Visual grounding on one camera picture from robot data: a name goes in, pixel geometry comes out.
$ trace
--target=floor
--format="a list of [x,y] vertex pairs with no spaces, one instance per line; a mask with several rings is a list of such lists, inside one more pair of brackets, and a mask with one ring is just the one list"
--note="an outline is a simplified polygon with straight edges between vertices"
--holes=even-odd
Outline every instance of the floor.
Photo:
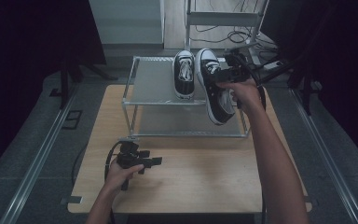
[[[84,80],[77,86],[70,111],[82,111],[80,121],[75,129],[74,123],[66,120],[58,135],[51,143],[46,160],[30,186],[30,194],[23,198],[23,207],[7,223],[84,223],[87,214],[71,214],[66,208],[76,181],[76,174],[82,161],[84,148],[90,138],[103,93],[108,85],[122,85],[131,69],[131,55],[174,56],[172,49],[111,49],[106,50],[107,66],[101,68],[108,74],[118,77],[117,81],[106,80],[82,68]],[[259,54],[265,62],[270,54]],[[348,213],[338,186],[329,172],[328,166],[320,155],[318,146],[313,141],[307,123],[301,117],[296,98],[287,88],[289,74],[282,74],[265,84],[274,106],[282,130],[296,161],[298,171],[313,204],[310,211],[312,223],[358,223]],[[16,138],[0,159],[0,220],[7,214],[10,202],[19,192],[19,186],[25,177],[39,149],[44,145],[55,119],[60,114],[59,97],[51,97],[53,89],[60,88],[60,76],[51,74],[44,81],[44,90],[33,112],[23,124]],[[354,200],[358,205],[358,149],[337,122],[325,110],[317,94],[311,96],[311,118],[325,146],[334,159]],[[201,220],[213,219],[209,223],[260,223],[260,214],[251,217],[228,215],[211,218],[200,215]],[[117,216],[117,223],[158,223],[163,217]]]

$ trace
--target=gray floor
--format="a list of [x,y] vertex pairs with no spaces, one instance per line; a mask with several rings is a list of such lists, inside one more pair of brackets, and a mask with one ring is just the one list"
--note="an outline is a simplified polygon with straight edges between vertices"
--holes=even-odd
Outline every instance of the gray floor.
[[[129,55],[161,56],[166,54],[166,56],[173,56],[172,53],[173,51],[169,50],[154,52],[146,50],[130,52]],[[120,77],[119,81],[105,80],[88,69],[83,69],[85,78],[80,83],[71,107],[71,110],[83,111],[81,120],[77,129],[62,129],[60,131],[17,223],[83,223],[86,220],[87,214],[68,212],[65,199],[71,195],[73,178],[76,177],[83,149],[90,138],[104,90],[108,85],[124,83],[125,76],[130,72],[130,67],[117,65],[131,64],[128,59],[129,57],[123,59],[125,62],[118,62],[117,58],[112,60],[109,58],[108,62],[113,62],[110,64],[111,66],[102,67],[109,74]],[[313,209],[310,212],[311,222],[321,224],[352,223],[337,193],[336,186],[326,171],[321,156],[310,138],[310,133],[300,117],[294,97],[286,87],[287,78],[288,75],[281,75],[265,86],[302,180],[313,201]],[[52,74],[46,78],[44,90],[37,105],[0,159],[0,219],[59,113],[61,99],[49,97],[52,89],[59,87],[60,77],[58,74]],[[358,149],[324,109],[317,95],[312,95],[310,109],[319,132],[358,202]],[[63,124],[63,126],[70,125],[72,125],[71,122]],[[226,221],[243,223],[245,220],[241,216],[233,215],[232,217],[232,219],[226,217],[223,219],[225,221],[221,221],[221,223]],[[149,221],[145,218],[143,217],[142,223],[152,223],[150,221],[152,217],[149,218]],[[256,215],[255,223],[259,223],[259,219],[260,216]]]

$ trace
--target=wooden tabletop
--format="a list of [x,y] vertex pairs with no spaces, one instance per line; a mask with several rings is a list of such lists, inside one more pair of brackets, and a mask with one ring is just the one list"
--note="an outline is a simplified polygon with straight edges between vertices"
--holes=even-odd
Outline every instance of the wooden tabletop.
[[[81,202],[68,203],[72,213],[90,211],[103,185],[107,154],[118,138],[128,135],[121,107],[124,88],[112,85],[106,89],[72,191]],[[267,112],[291,156],[268,96]],[[252,132],[248,138],[142,137],[137,144],[140,150],[150,150],[150,157],[162,157],[162,164],[146,169],[144,175],[134,175],[128,190],[116,197],[115,213],[261,212]]]

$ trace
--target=sneaker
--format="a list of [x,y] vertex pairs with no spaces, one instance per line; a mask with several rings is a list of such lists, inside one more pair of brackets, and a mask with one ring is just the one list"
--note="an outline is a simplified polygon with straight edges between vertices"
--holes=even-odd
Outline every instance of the sneaker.
[[210,79],[220,71],[220,63],[210,49],[202,49],[196,56],[196,74],[205,91],[206,108],[210,120],[216,125],[225,124],[235,114],[229,89],[222,89]]
[[188,50],[176,54],[173,65],[175,94],[181,100],[194,96],[194,55]]

